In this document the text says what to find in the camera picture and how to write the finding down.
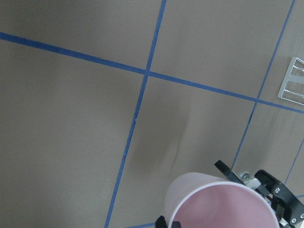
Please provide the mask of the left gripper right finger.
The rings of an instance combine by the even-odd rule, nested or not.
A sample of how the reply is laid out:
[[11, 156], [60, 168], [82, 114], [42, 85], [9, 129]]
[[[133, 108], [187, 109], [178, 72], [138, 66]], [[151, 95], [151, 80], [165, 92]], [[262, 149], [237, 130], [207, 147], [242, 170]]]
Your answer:
[[215, 167], [227, 178], [227, 180], [243, 185], [241, 179], [221, 160], [215, 162]]

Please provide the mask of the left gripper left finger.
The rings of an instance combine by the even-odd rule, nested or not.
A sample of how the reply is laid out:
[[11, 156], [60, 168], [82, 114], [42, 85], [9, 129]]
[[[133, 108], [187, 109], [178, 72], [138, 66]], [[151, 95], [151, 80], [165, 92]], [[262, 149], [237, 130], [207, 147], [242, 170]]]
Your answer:
[[155, 221], [155, 228], [181, 228], [179, 221], [173, 221], [169, 226], [165, 220], [164, 216], [159, 216]]

